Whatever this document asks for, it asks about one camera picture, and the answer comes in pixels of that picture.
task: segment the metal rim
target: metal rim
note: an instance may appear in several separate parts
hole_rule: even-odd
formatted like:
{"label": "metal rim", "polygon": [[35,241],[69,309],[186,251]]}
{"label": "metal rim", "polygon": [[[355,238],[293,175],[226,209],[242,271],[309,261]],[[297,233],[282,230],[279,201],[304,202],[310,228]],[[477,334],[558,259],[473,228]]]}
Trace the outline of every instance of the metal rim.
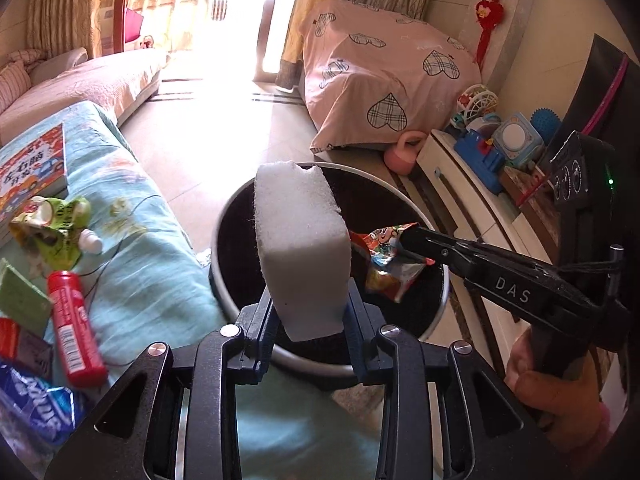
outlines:
{"label": "metal rim", "polygon": [[[357,174],[364,178],[368,178],[369,180],[372,180],[376,184],[379,184],[380,186],[384,187],[386,190],[390,191],[391,193],[396,195],[399,199],[403,200],[405,203],[411,206],[411,208],[422,219],[424,224],[428,228],[433,229],[431,222],[429,222],[429,219],[424,215],[422,211],[420,211],[417,205],[415,205],[411,200],[409,200],[398,189],[391,186],[391,184],[389,184],[388,182],[385,182],[384,180],[370,173],[366,173],[365,171],[357,170],[349,166],[334,164],[332,162],[309,161],[309,162],[298,162],[297,164],[300,166],[311,165],[311,166],[319,166],[320,168],[343,170],[343,171],[348,171],[349,173]],[[216,224],[213,227],[213,233],[211,236],[211,243],[210,243],[211,274],[213,276],[214,284],[216,285],[216,292],[217,292],[219,303],[221,304],[222,310],[224,311],[225,315],[230,320],[236,320],[236,318],[240,314],[240,310],[236,307],[236,304],[231,298],[231,295],[229,294],[228,290],[226,290],[226,286],[222,281],[220,264],[218,262],[218,257],[217,257],[218,232],[220,230],[220,224],[222,222],[222,219],[225,217],[225,214],[227,209],[229,208],[229,205],[253,181],[254,181],[254,178],[250,178],[247,182],[245,182],[242,186],[240,186],[238,190],[236,190],[236,192],[233,193],[233,195],[226,201],[225,206],[223,207],[222,212],[220,213],[220,216],[218,217],[218,220],[216,221]],[[444,313],[445,305],[447,303],[447,298],[449,297],[449,286],[450,286],[449,267],[447,267],[446,265],[443,265],[442,266],[442,295],[440,297],[440,307],[433,318],[433,322],[428,327],[428,329],[425,330],[425,332],[420,336],[419,339],[421,340],[427,339],[429,336],[431,336],[431,334],[439,324],[440,319],[442,318],[442,314]],[[350,378],[354,376],[353,368],[351,367],[351,365],[332,365],[328,363],[320,363],[318,361],[312,361],[311,359],[297,356],[292,352],[285,350],[284,348],[278,345],[274,345],[273,353],[271,356],[275,363],[304,374],[311,374],[311,375],[320,376],[320,377],[332,377],[332,378]]]}

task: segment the white bottle cap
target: white bottle cap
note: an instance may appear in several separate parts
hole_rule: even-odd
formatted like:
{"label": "white bottle cap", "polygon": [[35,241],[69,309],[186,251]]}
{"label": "white bottle cap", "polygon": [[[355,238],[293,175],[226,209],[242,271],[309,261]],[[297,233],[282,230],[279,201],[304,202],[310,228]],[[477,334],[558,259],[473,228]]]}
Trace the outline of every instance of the white bottle cap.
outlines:
{"label": "white bottle cap", "polygon": [[83,253],[101,254],[102,240],[91,229],[85,229],[78,237],[78,247]]}

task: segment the green box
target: green box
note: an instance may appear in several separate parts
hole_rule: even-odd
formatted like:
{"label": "green box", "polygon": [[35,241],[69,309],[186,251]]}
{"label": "green box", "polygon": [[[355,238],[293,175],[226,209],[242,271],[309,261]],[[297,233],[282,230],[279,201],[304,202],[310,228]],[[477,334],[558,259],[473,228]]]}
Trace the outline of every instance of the green box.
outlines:
{"label": "green box", "polygon": [[44,336],[51,317],[49,298],[4,258],[0,259],[0,316],[39,337]]}

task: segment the white sponge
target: white sponge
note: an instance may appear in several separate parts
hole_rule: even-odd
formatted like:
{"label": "white sponge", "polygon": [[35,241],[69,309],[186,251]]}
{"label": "white sponge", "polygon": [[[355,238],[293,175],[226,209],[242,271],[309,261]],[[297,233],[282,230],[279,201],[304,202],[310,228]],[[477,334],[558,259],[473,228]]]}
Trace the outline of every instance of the white sponge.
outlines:
{"label": "white sponge", "polygon": [[258,168],[255,235],[264,281],[289,338],[341,332],[351,247],[319,167],[274,162]]}

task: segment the striped pillow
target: striped pillow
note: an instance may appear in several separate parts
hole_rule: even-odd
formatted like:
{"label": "striped pillow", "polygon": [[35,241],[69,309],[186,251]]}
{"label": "striped pillow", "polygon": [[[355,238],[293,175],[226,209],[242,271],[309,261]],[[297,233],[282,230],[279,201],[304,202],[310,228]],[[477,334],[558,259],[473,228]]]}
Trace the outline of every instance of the striped pillow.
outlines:
{"label": "striped pillow", "polygon": [[6,56],[9,58],[9,61],[21,61],[24,66],[27,66],[39,59],[45,59],[47,53],[37,48],[24,48],[22,50],[15,50]]}
{"label": "striped pillow", "polygon": [[0,114],[31,88],[31,79],[21,61],[9,63],[0,71]]}

